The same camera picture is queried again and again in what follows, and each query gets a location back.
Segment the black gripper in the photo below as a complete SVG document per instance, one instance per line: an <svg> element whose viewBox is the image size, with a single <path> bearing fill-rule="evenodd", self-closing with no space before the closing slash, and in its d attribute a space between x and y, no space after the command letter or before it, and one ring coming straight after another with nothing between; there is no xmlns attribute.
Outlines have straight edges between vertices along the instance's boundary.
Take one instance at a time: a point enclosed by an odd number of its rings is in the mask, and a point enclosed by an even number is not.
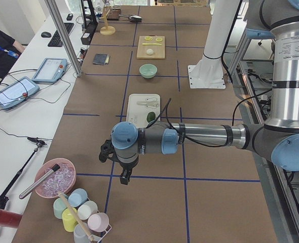
<svg viewBox="0 0 299 243"><path fill-rule="evenodd" d="M138 164L138 159L128 159L127 161L119 160L120 166L123 168L122 173L120 174L120 183L128 184L132 174L132 170Z"/></svg>

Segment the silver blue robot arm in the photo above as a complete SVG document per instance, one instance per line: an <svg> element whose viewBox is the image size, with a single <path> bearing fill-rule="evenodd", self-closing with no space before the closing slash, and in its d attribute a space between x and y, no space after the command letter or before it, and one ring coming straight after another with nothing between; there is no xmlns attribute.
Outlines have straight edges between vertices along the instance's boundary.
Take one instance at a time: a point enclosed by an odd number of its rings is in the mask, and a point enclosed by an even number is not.
<svg viewBox="0 0 299 243"><path fill-rule="evenodd" d="M299 171L299 1L251 1L247 27L270 31L275 38L271 113L262 125L193 125L152 122L137 128L129 122L111 131L110 152L128 184L138 156L173 154L185 139L209 146L250 150L273 164Z"/></svg>

